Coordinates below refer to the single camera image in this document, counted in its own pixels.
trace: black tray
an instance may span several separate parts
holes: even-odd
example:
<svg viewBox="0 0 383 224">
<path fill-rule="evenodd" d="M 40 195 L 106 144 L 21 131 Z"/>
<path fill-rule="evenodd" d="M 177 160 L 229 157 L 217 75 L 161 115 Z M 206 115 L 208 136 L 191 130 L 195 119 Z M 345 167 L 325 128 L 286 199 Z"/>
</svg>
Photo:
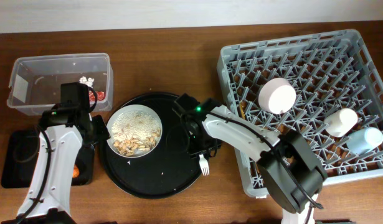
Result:
<svg viewBox="0 0 383 224">
<path fill-rule="evenodd" d="M 35 130 L 15 131 L 11 135 L 2 173 L 2 187 L 10 189 L 31 185 L 38 150 L 39 136 Z M 94 153 L 93 146 L 79 150 L 75 164 L 80 174 L 72 179 L 72 186 L 85 185 L 92 181 Z"/>
<path fill-rule="evenodd" d="M 140 198 L 165 198 L 187 189 L 201 175 L 199 159 L 190 158 L 186 149 L 188 137 L 181 129 L 179 117 L 172 110 L 177 97 L 170 93 L 149 93 L 137 96 L 120 107 L 134 104 L 148 106 L 158 114 L 163 125 L 159 144 L 140 158 L 121 157 L 111 150 L 106 141 L 100 144 L 99 156 L 104 169 L 125 192 Z"/>
</svg>

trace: clear plastic bin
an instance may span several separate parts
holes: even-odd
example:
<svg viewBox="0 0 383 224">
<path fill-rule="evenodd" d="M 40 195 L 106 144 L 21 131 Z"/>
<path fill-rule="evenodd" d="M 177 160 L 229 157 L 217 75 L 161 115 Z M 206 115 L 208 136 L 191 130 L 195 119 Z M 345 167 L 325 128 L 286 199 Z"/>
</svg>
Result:
<svg viewBox="0 0 383 224">
<path fill-rule="evenodd" d="M 40 115 L 60 103 L 60 86 L 94 78 L 95 91 L 105 92 L 94 111 L 110 111 L 113 97 L 113 71 L 104 53 L 50 55 L 19 58 L 12 69 L 7 105 L 26 115 Z"/>
</svg>

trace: fork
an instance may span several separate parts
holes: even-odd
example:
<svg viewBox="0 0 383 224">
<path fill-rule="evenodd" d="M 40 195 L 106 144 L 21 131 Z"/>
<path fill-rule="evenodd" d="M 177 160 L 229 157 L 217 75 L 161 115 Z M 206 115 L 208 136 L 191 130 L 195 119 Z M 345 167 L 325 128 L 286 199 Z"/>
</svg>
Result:
<svg viewBox="0 0 383 224">
<path fill-rule="evenodd" d="M 199 167 L 201 168 L 202 175 L 209 175 L 209 164 L 203 154 L 199 155 Z"/>
</svg>

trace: gray dish rack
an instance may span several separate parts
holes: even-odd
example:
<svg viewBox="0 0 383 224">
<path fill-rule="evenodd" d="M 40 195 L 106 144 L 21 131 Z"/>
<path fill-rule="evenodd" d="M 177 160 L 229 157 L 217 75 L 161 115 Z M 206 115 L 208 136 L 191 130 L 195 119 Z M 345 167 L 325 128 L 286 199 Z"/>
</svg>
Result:
<svg viewBox="0 0 383 224">
<path fill-rule="evenodd" d="M 229 109 L 263 128 L 299 131 L 329 174 L 325 185 L 383 176 L 383 143 L 371 152 L 349 151 L 347 135 L 329 136 L 325 117 L 341 108 L 356 111 L 351 130 L 372 126 L 383 133 L 383 82 L 356 30 L 287 37 L 223 47 L 217 64 Z M 272 78 L 286 78 L 296 90 L 292 109 L 271 114 L 258 105 L 258 93 Z M 255 163 L 235 150 L 242 185 L 250 197 L 268 195 Z"/>
</svg>

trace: red object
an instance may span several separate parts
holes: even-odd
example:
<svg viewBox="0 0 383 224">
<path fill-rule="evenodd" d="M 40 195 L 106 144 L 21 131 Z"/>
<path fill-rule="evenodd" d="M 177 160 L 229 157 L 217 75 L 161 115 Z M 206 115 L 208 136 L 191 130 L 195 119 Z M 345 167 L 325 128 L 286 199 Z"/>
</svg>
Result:
<svg viewBox="0 0 383 224">
<path fill-rule="evenodd" d="M 97 93 L 97 101 L 104 100 L 105 93 L 103 91 L 96 91 Z M 95 101 L 94 94 L 92 91 L 89 91 L 89 101 Z"/>
</svg>

